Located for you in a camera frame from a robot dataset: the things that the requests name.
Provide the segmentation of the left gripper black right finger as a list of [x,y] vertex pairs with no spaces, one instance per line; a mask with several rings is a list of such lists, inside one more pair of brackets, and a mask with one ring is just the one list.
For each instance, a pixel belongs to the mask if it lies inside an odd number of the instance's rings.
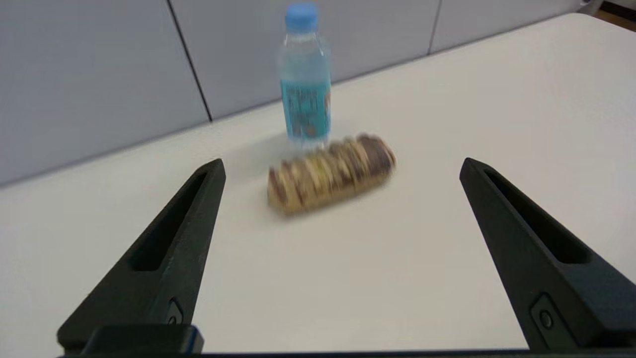
[[529,348],[635,348],[633,282],[486,163],[460,181]]

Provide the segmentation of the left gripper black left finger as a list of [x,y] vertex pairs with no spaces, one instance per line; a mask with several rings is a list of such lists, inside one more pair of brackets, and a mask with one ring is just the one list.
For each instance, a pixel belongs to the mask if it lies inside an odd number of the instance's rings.
[[65,354],[199,354],[192,319],[226,181],[200,166],[57,332]]

